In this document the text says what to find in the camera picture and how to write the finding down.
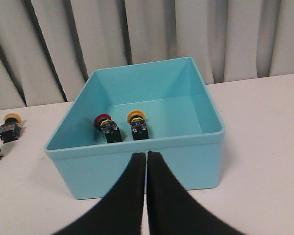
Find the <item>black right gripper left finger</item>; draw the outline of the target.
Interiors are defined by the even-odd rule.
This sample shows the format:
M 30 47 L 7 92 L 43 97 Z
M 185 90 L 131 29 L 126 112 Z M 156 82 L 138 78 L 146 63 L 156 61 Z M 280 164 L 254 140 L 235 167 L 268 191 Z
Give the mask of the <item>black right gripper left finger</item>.
M 133 153 L 108 193 L 57 235 L 140 235 L 144 206 L 146 154 Z

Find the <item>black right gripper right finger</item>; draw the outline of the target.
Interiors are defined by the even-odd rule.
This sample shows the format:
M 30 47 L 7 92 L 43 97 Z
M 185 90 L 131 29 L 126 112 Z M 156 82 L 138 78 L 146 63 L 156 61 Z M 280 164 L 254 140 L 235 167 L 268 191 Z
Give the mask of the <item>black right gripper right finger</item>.
M 147 212 L 152 235 L 240 235 L 199 204 L 179 183 L 161 153 L 148 152 Z

